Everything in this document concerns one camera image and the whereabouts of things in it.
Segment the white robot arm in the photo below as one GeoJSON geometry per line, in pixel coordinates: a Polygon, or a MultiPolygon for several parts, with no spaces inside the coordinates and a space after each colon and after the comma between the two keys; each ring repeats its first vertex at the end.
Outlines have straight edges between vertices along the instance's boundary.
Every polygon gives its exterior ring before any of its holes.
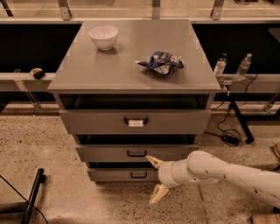
{"type": "Polygon", "coordinates": [[[171,188],[182,184],[211,184],[219,180],[251,193],[273,207],[280,208],[280,174],[225,162],[203,150],[193,151],[186,159],[163,161],[146,157],[158,169],[156,184],[149,203],[158,203],[171,188]]]}

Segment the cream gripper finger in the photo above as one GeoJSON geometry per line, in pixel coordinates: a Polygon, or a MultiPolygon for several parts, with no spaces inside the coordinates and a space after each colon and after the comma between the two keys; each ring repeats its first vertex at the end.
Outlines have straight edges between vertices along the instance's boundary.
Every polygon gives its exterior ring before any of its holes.
{"type": "Polygon", "coordinates": [[[158,169],[160,167],[160,165],[164,162],[161,159],[158,159],[156,157],[147,155],[146,158],[150,161],[150,163],[156,168],[158,169]]]}
{"type": "Polygon", "coordinates": [[[156,204],[158,203],[167,193],[169,192],[169,188],[163,184],[156,184],[154,191],[150,197],[149,203],[156,204]]]}

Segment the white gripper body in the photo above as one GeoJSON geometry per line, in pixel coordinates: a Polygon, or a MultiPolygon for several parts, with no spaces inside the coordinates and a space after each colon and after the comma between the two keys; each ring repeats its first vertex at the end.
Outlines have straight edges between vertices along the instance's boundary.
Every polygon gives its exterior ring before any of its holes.
{"type": "Polygon", "coordinates": [[[158,177],[160,182],[167,188],[181,186],[189,183],[192,179],[188,171],[186,159],[178,161],[164,161],[159,165],[158,177]]]}

